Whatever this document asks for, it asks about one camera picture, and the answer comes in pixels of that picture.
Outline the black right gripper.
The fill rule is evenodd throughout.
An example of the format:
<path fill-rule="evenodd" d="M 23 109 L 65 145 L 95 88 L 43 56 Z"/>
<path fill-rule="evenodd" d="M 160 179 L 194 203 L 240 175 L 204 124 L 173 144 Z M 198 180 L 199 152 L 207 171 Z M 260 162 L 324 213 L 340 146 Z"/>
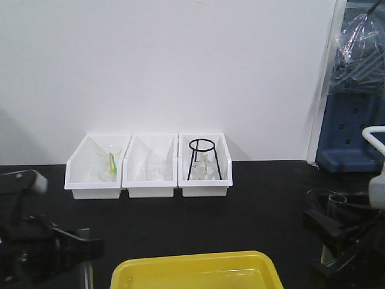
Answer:
<path fill-rule="evenodd" d="M 321 257 L 310 265 L 310 279 L 316 288 L 384 288 L 384 210 L 370 206 L 366 193 L 312 189 L 305 198 L 304 227 L 322 245 L 327 236 L 325 215 L 328 196 L 342 194 L 347 201 L 337 206 L 335 240 L 340 254 L 329 266 Z"/>

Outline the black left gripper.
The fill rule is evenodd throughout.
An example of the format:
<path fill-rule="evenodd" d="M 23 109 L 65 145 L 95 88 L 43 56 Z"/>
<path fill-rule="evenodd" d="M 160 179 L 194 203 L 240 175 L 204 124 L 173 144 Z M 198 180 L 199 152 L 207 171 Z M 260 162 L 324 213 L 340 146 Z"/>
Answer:
<path fill-rule="evenodd" d="M 65 231 L 44 216 L 1 220 L 1 284 L 31 285 L 102 257 L 104 240 Z"/>

